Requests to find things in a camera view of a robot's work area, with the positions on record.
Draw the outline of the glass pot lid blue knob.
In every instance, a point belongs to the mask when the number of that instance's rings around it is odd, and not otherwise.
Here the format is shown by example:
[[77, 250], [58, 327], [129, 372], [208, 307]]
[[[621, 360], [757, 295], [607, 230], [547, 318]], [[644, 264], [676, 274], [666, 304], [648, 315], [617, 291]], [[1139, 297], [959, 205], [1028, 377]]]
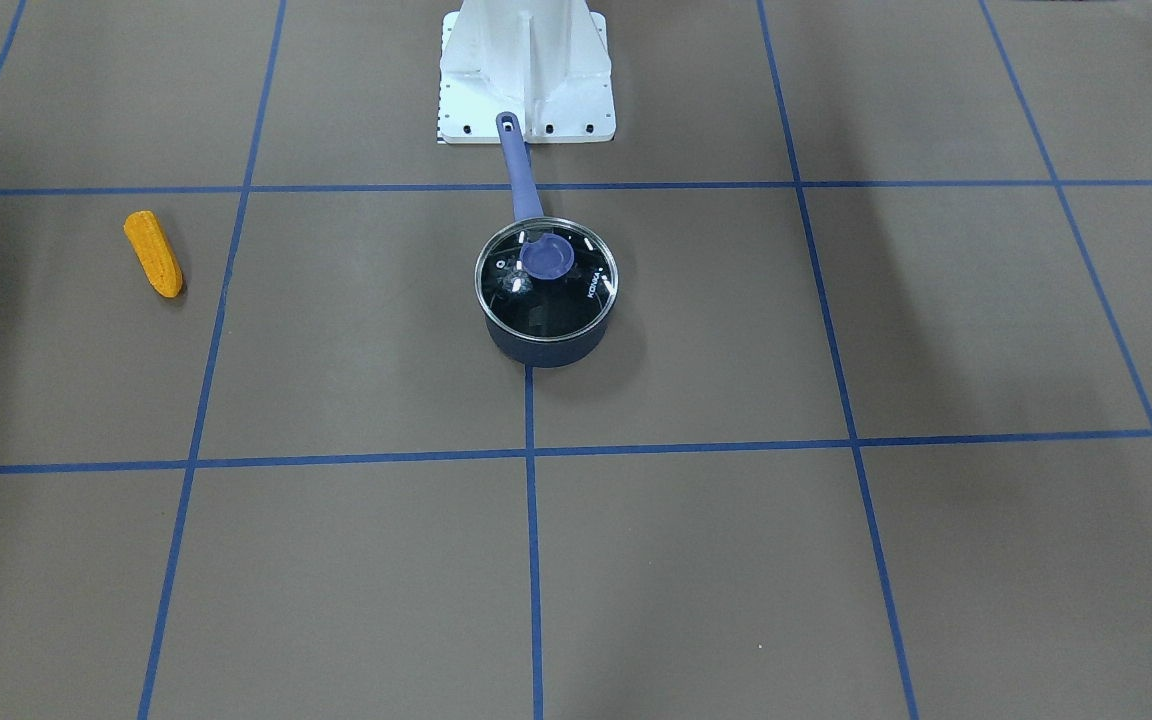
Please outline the glass pot lid blue knob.
[[612, 247], [585, 225], [556, 217], [509, 223], [486, 241], [473, 270], [488, 331], [563, 343], [608, 323], [620, 300]]

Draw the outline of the yellow plastic corn cob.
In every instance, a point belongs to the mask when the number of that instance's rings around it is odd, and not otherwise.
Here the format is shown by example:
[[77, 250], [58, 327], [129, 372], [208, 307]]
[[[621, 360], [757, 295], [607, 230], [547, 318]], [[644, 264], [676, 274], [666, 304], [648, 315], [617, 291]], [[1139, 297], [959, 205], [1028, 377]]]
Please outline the yellow plastic corn cob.
[[123, 232], [147, 285], [164, 300], [177, 300], [184, 288], [183, 270], [156, 213], [132, 211], [124, 220]]

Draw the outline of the dark blue saucepan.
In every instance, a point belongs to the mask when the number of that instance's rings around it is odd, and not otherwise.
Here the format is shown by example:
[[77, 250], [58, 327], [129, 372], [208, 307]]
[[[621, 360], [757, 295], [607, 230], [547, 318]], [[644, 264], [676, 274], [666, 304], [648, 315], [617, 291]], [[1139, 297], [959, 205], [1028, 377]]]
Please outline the dark blue saucepan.
[[488, 336], [511, 361], [568, 366], [602, 343], [620, 296], [617, 262], [593, 229], [545, 211], [521, 120], [503, 111], [495, 129], [513, 220], [477, 255], [477, 305]]

